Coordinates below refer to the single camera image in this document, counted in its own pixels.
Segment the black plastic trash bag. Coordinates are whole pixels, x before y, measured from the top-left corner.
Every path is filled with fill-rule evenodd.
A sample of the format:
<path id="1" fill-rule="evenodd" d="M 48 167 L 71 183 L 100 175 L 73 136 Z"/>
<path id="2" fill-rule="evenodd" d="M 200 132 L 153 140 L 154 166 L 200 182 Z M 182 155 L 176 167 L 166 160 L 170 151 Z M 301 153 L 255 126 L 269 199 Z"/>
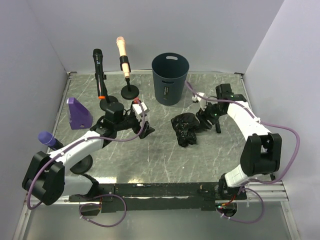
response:
<path id="1" fill-rule="evenodd" d="M 173 117 L 170 121 L 179 146 L 186 148 L 197 143 L 196 133 L 200 130 L 200 122 L 195 114 L 182 113 Z"/>

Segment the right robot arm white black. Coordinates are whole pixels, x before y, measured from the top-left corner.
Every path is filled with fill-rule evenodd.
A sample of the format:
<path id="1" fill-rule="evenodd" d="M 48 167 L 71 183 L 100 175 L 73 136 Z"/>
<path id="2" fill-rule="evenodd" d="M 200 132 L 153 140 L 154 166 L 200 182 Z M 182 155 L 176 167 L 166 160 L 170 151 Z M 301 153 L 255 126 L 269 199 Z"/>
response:
<path id="1" fill-rule="evenodd" d="M 203 92 L 193 95 L 192 101 L 200 106 L 196 117 L 204 130 L 215 126 L 216 132 L 220 133 L 219 118 L 228 115 L 245 139 L 239 165 L 224 173 L 218 182 L 220 197 L 230 199 L 249 179 L 279 170 L 282 138 L 261 124 L 246 98 L 242 94 L 233 93 L 230 84 L 220 84 L 215 90 L 217 103 L 211 103 Z"/>

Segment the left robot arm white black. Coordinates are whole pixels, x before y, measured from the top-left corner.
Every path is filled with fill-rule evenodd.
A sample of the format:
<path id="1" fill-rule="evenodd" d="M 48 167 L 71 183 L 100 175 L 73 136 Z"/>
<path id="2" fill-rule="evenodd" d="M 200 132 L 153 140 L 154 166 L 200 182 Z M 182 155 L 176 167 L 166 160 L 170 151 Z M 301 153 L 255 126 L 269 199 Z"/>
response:
<path id="1" fill-rule="evenodd" d="M 84 172 L 67 176 L 71 168 L 111 142 L 118 142 L 117 133 L 120 131 L 132 129 L 135 133 L 132 140 L 143 139 L 154 132 L 146 120 L 150 109 L 138 98 L 132 101 L 129 110 L 125 110 L 120 102 L 112 102 L 105 105 L 104 111 L 96 124 L 74 142 L 50 153 L 40 151 L 33 156 L 22 181 L 22 187 L 27 191 L 28 209 L 35 209 L 31 197 L 47 206 L 63 196 L 80 195 L 87 201 L 95 200 L 99 195 L 99 182 Z"/>

